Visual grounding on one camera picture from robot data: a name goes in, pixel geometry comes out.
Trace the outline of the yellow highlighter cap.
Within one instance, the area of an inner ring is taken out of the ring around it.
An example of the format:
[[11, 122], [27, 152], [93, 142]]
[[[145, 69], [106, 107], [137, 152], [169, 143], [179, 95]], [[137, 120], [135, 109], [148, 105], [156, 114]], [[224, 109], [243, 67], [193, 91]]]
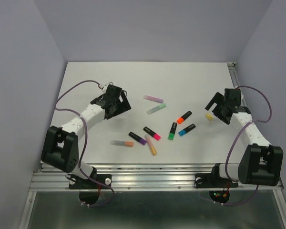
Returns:
[[209, 114], [209, 113], [207, 113], [207, 114], [205, 115], [205, 117], [206, 117], [209, 121], [212, 121], [212, 120], [213, 120], [212, 115]]

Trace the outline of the purple black highlighter body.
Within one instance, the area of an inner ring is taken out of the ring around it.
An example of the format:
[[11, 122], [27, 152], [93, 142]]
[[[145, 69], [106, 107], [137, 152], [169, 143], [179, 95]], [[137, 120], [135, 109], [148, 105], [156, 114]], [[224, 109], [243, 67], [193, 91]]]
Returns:
[[141, 138], [140, 136], [138, 136], [137, 134], [135, 134], [133, 132], [129, 132], [128, 135], [142, 145], [145, 145], [147, 143], [146, 140], [144, 140], [143, 138]]

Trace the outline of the peach pastel highlighter body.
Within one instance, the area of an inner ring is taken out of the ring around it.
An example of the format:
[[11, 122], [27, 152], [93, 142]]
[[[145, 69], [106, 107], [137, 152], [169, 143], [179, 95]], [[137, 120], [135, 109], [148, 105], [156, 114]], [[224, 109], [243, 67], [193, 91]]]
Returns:
[[125, 146], [125, 147], [133, 147], [133, 142], [129, 141], [118, 141], [118, 140], [112, 140], [110, 142], [113, 146]]

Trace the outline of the gold pastel highlighter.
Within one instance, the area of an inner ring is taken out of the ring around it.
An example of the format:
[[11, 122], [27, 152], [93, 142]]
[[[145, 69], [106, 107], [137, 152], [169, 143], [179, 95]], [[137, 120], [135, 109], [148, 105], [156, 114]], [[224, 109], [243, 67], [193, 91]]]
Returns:
[[154, 145], [153, 145], [153, 143], [152, 143], [152, 141], [151, 141], [151, 139], [150, 139], [148, 134], [145, 135], [145, 140], [146, 140], [146, 142], [148, 144], [148, 147], [149, 147], [149, 149], [151, 151], [151, 154], [153, 156], [155, 156], [157, 154], [157, 151], [156, 151], [156, 149], [155, 149], [155, 147], [154, 147]]

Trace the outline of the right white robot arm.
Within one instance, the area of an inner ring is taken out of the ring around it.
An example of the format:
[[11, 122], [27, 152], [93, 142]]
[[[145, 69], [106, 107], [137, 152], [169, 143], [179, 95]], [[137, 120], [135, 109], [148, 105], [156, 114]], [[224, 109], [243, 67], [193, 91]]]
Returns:
[[241, 140], [245, 152], [239, 163], [217, 163], [210, 174], [210, 182], [221, 186], [228, 180], [259, 186], [276, 186], [280, 179], [283, 150], [273, 146], [259, 131], [257, 121], [253, 120], [250, 110], [241, 105], [241, 86], [226, 88], [224, 94], [216, 93], [205, 109], [214, 105], [212, 113], [227, 125], [232, 125], [238, 134], [232, 147]]

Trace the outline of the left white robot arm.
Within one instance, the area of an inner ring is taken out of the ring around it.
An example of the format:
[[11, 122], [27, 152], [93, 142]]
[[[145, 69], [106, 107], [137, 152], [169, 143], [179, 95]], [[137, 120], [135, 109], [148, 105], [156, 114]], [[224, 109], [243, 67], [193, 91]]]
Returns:
[[131, 110], [127, 92], [113, 84], [107, 84], [103, 94], [93, 99], [82, 113], [74, 112], [76, 117], [56, 127], [51, 126], [46, 133], [41, 161], [65, 173], [80, 177], [86, 188], [96, 184], [96, 168], [82, 161], [79, 141], [88, 140], [88, 131], [103, 120], [109, 120]]

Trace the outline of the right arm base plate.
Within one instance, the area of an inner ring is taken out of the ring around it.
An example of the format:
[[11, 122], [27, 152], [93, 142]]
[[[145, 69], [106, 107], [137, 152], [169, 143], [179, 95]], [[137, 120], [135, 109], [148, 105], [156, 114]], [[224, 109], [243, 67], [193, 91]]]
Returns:
[[211, 173], [197, 173], [194, 181], [195, 188], [237, 188], [239, 185], [229, 179], [214, 177]]

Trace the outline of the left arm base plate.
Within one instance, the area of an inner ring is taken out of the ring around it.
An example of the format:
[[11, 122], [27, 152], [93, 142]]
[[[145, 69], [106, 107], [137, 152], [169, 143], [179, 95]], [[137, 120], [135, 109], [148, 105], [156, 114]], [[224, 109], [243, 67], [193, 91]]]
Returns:
[[[97, 190], [98, 184], [92, 182], [88, 179], [82, 179], [76, 175], [68, 174], [67, 179], [69, 180], [69, 189], [71, 190], [81, 190], [81, 189], [92, 189]], [[111, 174], [98, 174], [96, 177], [96, 181], [103, 183], [105, 185], [105, 181], [107, 179], [112, 180]]]

